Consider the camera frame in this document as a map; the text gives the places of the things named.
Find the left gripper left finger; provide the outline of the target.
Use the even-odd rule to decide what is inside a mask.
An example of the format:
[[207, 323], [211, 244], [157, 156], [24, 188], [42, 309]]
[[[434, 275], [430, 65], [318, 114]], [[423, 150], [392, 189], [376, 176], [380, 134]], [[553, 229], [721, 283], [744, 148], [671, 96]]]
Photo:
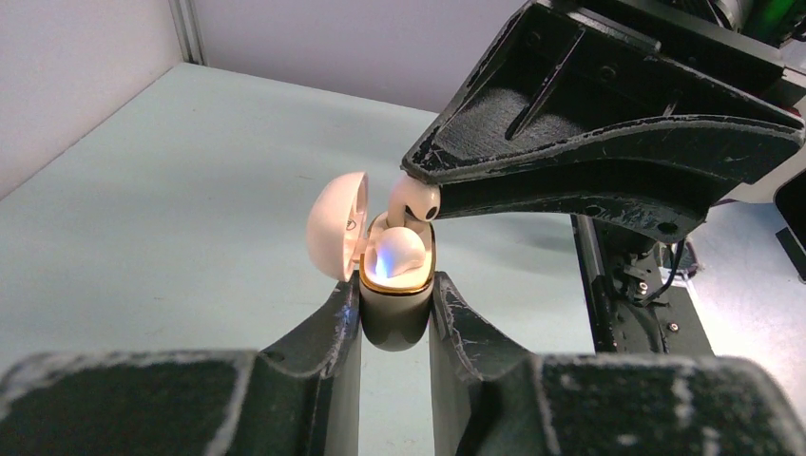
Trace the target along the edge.
[[262, 351], [41, 353], [1, 381], [5, 455], [354, 455], [356, 277]]

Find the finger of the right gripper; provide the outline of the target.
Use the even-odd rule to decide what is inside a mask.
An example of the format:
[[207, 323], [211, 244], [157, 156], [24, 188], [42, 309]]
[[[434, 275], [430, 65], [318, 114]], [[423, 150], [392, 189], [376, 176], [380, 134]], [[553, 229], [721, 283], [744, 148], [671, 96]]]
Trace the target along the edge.
[[752, 185], [782, 164], [772, 157], [727, 157], [718, 163], [722, 177], [652, 161], [578, 161], [486, 173], [457, 160], [437, 159], [434, 180], [441, 188], [442, 219], [569, 214], [673, 243], [702, 225], [734, 188]]

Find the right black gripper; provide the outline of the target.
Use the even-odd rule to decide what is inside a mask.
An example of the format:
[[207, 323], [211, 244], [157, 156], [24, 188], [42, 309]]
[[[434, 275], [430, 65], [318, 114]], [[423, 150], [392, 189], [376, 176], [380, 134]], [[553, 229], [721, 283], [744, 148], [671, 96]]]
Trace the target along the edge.
[[722, 177], [727, 157], [789, 160], [805, 71], [778, 49], [691, 13], [704, 1], [529, 1], [493, 38], [406, 153], [502, 173], [592, 160], [657, 162]]

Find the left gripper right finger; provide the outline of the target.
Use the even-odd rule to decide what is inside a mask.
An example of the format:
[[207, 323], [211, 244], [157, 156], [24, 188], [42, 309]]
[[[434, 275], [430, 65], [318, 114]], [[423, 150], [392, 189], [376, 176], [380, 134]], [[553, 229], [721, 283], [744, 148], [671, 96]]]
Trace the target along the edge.
[[801, 455], [805, 428], [758, 365], [715, 356], [540, 355], [433, 277], [438, 455]]

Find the beige earbud charging case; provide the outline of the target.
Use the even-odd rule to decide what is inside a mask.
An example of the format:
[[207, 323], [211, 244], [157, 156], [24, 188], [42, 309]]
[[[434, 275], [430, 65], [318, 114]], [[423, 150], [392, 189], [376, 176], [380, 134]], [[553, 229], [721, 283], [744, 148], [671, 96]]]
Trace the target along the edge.
[[307, 220], [306, 244], [309, 258], [324, 275], [339, 281], [357, 277], [366, 337], [384, 351], [400, 352], [415, 345], [427, 325], [436, 241], [433, 220], [409, 218], [402, 227], [422, 238], [424, 265], [390, 279], [376, 277], [374, 244], [383, 231], [393, 228], [387, 224], [387, 211], [369, 216], [366, 173], [341, 175], [317, 197]]

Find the beige earbud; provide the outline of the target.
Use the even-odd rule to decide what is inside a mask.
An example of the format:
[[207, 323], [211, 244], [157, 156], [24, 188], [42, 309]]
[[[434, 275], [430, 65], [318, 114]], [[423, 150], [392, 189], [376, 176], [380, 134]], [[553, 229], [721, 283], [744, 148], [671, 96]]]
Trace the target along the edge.
[[426, 248], [422, 238], [412, 229], [393, 227], [383, 231], [374, 244], [374, 274], [390, 279], [424, 265]]
[[430, 222], [441, 208], [441, 189], [409, 175], [403, 175], [393, 186], [389, 197], [387, 224], [402, 227], [408, 219]]

